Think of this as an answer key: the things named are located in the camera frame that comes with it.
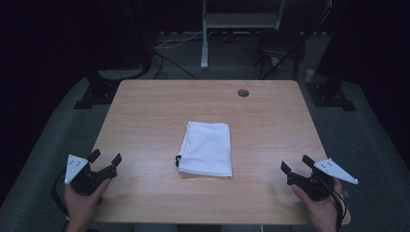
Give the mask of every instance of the hand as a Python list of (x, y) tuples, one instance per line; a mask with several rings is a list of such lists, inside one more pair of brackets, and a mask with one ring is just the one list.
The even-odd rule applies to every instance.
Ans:
[[(341, 195), (341, 182), (337, 178), (334, 178), (334, 180), (334, 190)], [(298, 186), (292, 185), (292, 189), (305, 203), (308, 217), (318, 232), (332, 232), (337, 230), (337, 208), (335, 200), (331, 195), (323, 201), (312, 201)]]
[(110, 179), (103, 181), (91, 195), (80, 195), (71, 185), (66, 185), (64, 199), (69, 211), (70, 223), (68, 232), (85, 231), (97, 209), (97, 203), (108, 188)]

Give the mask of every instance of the table top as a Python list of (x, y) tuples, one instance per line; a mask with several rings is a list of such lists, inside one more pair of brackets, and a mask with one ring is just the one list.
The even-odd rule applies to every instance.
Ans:
[[(229, 124), (233, 177), (178, 173), (189, 121)], [(302, 156), (326, 158), (298, 84), (286, 80), (124, 80), (94, 149), (94, 171), (123, 158), (94, 217), (106, 222), (306, 224), (280, 163), (309, 176)]]

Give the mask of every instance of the round hole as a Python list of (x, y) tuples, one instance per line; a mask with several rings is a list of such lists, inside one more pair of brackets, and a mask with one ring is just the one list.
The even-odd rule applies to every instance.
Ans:
[(245, 98), (249, 96), (249, 91), (246, 89), (240, 89), (238, 90), (238, 95), (241, 96), (242, 98)]

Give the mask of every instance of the gray carpet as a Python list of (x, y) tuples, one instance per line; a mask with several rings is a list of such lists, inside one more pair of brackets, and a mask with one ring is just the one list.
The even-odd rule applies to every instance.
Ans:
[[(160, 37), (183, 39), (190, 35)], [(389, 136), (369, 107), (360, 86), (343, 82), (341, 90), (357, 111), (339, 107), (315, 107), (305, 86), (305, 71), (316, 69), (329, 38), (314, 36), (307, 42), (307, 57), (301, 63), (299, 84), (327, 155), (360, 180), (357, 186), (344, 183), (344, 195), (352, 221), (340, 231), (410, 231), (410, 172)], [(260, 57), (256, 38), (239, 43), (210, 39), (208, 70), (200, 69), (201, 42), (191, 42), (157, 52), (176, 62), (198, 79), (257, 79), (253, 63)], [(141, 78), (154, 78), (161, 63)], [(137, 71), (104, 71), (106, 77), (124, 77)], [(291, 79), (291, 63), (284, 63), (269, 79)], [(158, 78), (189, 79), (188, 74), (164, 61)], [(323, 81), (315, 76), (313, 81)], [(68, 154), (86, 156), (97, 139), (109, 105), (75, 110), (86, 79), (78, 82), (49, 119), (30, 158), (0, 209), (0, 231), (61, 231), (64, 216), (49, 196), (53, 179), (64, 167)], [(132, 224), (92, 223), (102, 232), (130, 231)], [(289, 226), (265, 226), (265, 231), (291, 231)], [(292, 226), (292, 231), (314, 231), (310, 225)]]

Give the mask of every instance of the folded white cloth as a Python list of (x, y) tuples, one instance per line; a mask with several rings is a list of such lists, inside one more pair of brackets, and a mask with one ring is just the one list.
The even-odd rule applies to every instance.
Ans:
[(188, 122), (178, 154), (180, 172), (232, 177), (230, 131), (225, 123)]

